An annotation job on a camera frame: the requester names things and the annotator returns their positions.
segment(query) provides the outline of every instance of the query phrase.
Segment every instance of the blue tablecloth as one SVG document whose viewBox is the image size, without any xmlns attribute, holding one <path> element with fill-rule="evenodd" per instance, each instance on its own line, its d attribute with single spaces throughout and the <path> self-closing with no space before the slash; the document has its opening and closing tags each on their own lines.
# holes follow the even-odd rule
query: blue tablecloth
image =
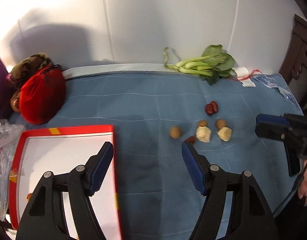
<svg viewBox="0 0 307 240">
<path fill-rule="evenodd" d="M 279 75 L 271 76 L 287 89 Z M 278 89 L 254 81 L 255 88 L 220 80 L 209 86 L 191 75 L 116 73 L 67 81 L 68 98 L 47 124 L 35 126 L 13 114 L 12 123 L 28 129 L 113 124 L 117 135 L 118 191 L 125 239 L 187 240 L 198 219 L 204 198 L 191 182 L 181 156 L 181 142 L 195 134 L 197 122 L 207 119 L 210 143 L 195 148 L 210 163 L 225 171 L 249 170 L 274 210 L 290 191 L 295 178 L 288 175 L 281 142 L 258 138 L 258 114 L 302 114 Z M 217 101 L 219 112 L 207 116 L 204 107 Z M 221 141 L 215 121 L 223 118 L 232 138 Z M 169 129 L 179 126 L 180 139 Z M 225 234 L 230 194 L 218 236 Z"/>
</svg>

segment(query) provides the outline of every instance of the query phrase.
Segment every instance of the drawstring bag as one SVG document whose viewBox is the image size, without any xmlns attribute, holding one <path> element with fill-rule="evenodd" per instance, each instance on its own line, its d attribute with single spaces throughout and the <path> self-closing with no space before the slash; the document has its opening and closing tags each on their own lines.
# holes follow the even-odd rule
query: drawstring bag
<svg viewBox="0 0 307 240">
<path fill-rule="evenodd" d="M 53 118 L 64 104 L 66 82 L 58 65 L 49 65 L 34 74 L 22 86 L 19 110 L 24 119 L 43 124 Z"/>
</svg>

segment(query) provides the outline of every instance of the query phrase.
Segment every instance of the green vegetable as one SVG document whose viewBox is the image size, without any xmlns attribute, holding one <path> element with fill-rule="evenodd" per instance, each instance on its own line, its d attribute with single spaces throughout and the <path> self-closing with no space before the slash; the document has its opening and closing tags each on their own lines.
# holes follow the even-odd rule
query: green vegetable
<svg viewBox="0 0 307 240">
<path fill-rule="evenodd" d="M 202 57 L 204 56 L 209 56 L 212 54 L 221 54 L 222 53 L 222 45 L 210 45 L 205 48 L 203 51 L 203 54 L 201 55 Z"/>
<path fill-rule="evenodd" d="M 235 64 L 233 57 L 222 50 L 222 45 L 208 46 L 201 57 L 180 60 L 175 65 L 168 65 L 168 47 L 164 49 L 164 66 L 182 73 L 200 75 L 207 80 L 209 85 L 216 83 L 219 77 L 230 77 L 234 73 L 232 67 Z"/>
<path fill-rule="evenodd" d="M 227 70 L 230 70 L 234 66 L 234 64 L 235 64 L 235 60 L 233 59 L 233 57 L 227 54 L 226 60 L 223 63 L 219 64 L 217 66 L 217 69 L 219 69 L 219 71 L 227 71 Z"/>
<path fill-rule="evenodd" d="M 189 62 L 184 67 L 185 68 L 208 67 L 206 69 L 211 69 L 211 66 L 209 66 L 207 63 L 204 63 L 204 62 L 201 62 L 201 61 L 199 61 L 199 62 L 196 62 L 196 61 Z"/>
<path fill-rule="evenodd" d="M 212 71 L 212 75 L 210 77 L 207 77 L 207 82 L 209 85 L 215 84 L 219 80 L 219 76 L 217 75 L 217 72 Z"/>
<path fill-rule="evenodd" d="M 212 76 L 211 71 L 199 71 L 199 70 L 194 70 L 194 69 L 187 69 L 184 67 L 180 67 L 179 71 L 182 73 L 186 73 L 186 74 L 198 74 L 198 75 L 203 75 L 203 76 Z"/>
</svg>

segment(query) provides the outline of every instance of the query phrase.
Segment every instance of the white wall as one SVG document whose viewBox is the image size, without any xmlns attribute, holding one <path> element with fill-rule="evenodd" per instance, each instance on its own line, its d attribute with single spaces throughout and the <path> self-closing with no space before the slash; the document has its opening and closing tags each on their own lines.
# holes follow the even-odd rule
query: white wall
<svg viewBox="0 0 307 240">
<path fill-rule="evenodd" d="M 0 0 L 6 66 L 47 52 L 65 68 L 162 63 L 222 44 L 239 66 L 274 73 L 290 40 L 294 0 Z"/>
</svg>

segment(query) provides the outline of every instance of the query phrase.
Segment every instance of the purple object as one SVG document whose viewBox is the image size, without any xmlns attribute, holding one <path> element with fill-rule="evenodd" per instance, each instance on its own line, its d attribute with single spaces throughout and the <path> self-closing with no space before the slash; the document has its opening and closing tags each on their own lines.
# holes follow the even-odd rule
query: purple object
<svg viewBox="0 0 307 240">
<path fill-rule="evenodd" d="M 0 118 L 8 118 L 12 113 L 10 99 L 15 90 L 7 85 L 7 75 L 8 72 L 0 60 Z"/>
<path fill-rule="evenodd" d="M 16 87 L 16 84 L 14 83 L 13 79 L 12 79 L 12 74 L 9 73 L 7 76 L 6 76 L 6 80 L 12 84 L 14 87 Z"/>
</svg>

